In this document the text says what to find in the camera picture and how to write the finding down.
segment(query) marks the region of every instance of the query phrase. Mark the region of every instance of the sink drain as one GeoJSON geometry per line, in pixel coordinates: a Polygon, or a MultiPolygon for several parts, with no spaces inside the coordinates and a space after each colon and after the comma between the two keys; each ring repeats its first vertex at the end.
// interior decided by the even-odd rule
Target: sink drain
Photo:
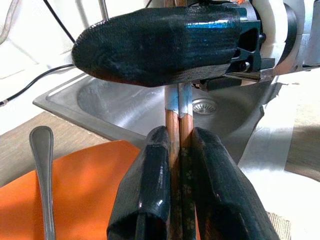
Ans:
{"type": "Polygon", "coordinates": [[[217,110],[217,104],[210,99],[196,99],[192,102],[192,110],[196,114],[210,115],[217,110]]]}

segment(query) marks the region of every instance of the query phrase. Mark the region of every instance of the orange plate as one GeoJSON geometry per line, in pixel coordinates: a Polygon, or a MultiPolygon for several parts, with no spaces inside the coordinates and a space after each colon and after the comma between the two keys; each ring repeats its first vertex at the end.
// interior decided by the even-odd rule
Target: orange plate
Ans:
{"type": "MultiPolygon", "coordinates": [[[[126,141],[89,147],[53,162],[57,240],[105,240],[118,185],[139,149],[126,141]]],[[[0,239],[44,239],[35,171],[0,188],[0,239]]]]}

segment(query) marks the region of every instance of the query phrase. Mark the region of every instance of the spoon handle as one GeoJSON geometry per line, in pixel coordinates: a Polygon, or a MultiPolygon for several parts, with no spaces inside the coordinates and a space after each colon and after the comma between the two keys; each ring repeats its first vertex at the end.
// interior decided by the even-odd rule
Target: spoon handle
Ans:
{"type": "Polygon", "coordinates": [[[29,141],[41,191],[45,239],[55,240],[52,192],[54,135],[48,126],[38,126],[31,131],[29,141]]]}

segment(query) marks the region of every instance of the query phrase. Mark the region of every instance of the wooden stick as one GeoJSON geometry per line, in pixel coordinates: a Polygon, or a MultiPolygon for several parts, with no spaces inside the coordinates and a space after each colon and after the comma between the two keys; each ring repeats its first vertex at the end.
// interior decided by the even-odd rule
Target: wooden stick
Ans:
{"type": "Polygon", "coordinates": [[[165,87],[165,125],[169,135],[169,168],[170,168],[170,240],[183,240],[181,215],[181,182],[179,162],[179,101],[178,85],[165,87]]]}
{"type": "MultiPolygon", "coordinates": [[[[164,0],[165,7],[178,7],[185,6],[186,0],[164,0]]],[[[170,206],[170,240],[184,240],[183,225],[185,219],[182,219],[182,189],[181,189],[181,163],[180,163],[180,140],[183,140],[183,146],[187,144],[190,139],[189,135],[192,131],[192,118],[186,115],[185,120],[181,119],[183,124],[186,123],[187,130],[183,131],[187,134],[180,136],[180,123],[179,123],[179,85],[174,84],[165,87],[165,125],[169,134],[169,167],[170,167],[170,193],[171,193],[171,206],[170,206]]]]}
{"type": "Polygon", "coordinates": [[[182,234],[183,240],[194,240],[196,239],[196,211],[192,195],[194,181],[191,157],[191,133],[194,127],[191,82],[179,83],[178,94],[182,234]]]}

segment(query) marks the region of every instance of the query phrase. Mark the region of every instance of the white wall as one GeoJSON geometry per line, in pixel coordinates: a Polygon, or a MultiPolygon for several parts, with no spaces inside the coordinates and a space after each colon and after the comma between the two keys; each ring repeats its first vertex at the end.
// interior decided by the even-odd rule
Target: white wall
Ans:
{"type": "MultiPolygon", "coordinates": [[[[76,39],[101,17],[98,0],[48,0],[61,21],[76,39]]],[[[110,17],[144,7],[148,0],[106,0],[110,17]]],[[[11,0],[0,0],[0,31],[11,0]]],[[[161,6],[153,0],[152,6],[161,6]]],[[[37,63],[69,51],[73,44],[62,31],[42,0],[20,0],[8,39],[0,45],[0,82],[37,63]]]]}

